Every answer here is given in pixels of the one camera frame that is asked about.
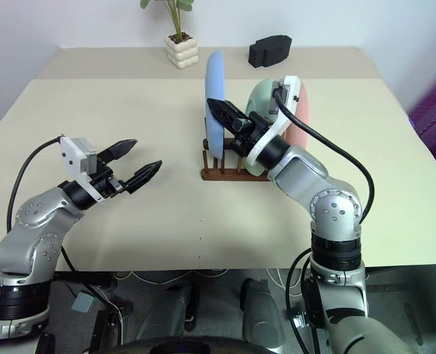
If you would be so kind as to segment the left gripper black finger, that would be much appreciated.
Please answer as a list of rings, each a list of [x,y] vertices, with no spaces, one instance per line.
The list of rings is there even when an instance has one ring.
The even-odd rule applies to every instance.
[[[126,155],[137,143],[136,139],[120,140],[112,146],[98,153],[98,159],[102,162],[112,162]]]
[[[151,162],[134,173],[134,176],[123,183],[123,188],[129,194],[133,194],[139,188],[147,184],[159,171],[162,160]]]

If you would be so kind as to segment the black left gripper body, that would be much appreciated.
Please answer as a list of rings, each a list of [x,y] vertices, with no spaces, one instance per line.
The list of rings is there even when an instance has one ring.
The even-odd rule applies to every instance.
[[[90,185],[103,197],[113,198],[115,195],[125,191],[122,182],[113,173],[113,170],[104,162],[98,162],[95,173],[89,174]]]

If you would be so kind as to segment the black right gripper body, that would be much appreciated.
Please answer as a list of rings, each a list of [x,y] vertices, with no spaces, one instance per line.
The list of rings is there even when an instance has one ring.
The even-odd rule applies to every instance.
[[[235,138],[241,141],[241,148],[234,151],[241,157],[249,155],[252,148],[271,126],[271,120],[258,112],[251,112],[248,118],[253,122],[253,130],[249,133],[234,133]]]

